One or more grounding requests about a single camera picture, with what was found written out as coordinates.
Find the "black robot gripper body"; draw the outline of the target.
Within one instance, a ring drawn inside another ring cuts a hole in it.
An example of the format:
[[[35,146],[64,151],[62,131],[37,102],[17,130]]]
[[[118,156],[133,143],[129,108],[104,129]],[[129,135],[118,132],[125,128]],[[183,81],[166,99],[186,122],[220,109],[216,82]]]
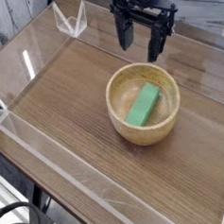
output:
[[[149,27],[159,22],[171,36],[177,11],[178,7],[168,0],[112,0],[111,4],[119,36],[131,28],[133,22]]]

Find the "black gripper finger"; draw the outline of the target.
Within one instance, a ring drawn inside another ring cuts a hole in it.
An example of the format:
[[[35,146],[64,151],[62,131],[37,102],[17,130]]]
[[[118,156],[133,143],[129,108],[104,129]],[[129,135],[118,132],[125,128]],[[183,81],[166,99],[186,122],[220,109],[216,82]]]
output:
[[[147,53],[148,61],[150,63],[156,61],[158,56],[163,52],[166,35],[167,29],[165,26],[158,23],[152,25]]]
[[[125,10],[114,9],[115,26],[118,34],[118,42],[123,50],[127,50],[133,41],[133,23]]]

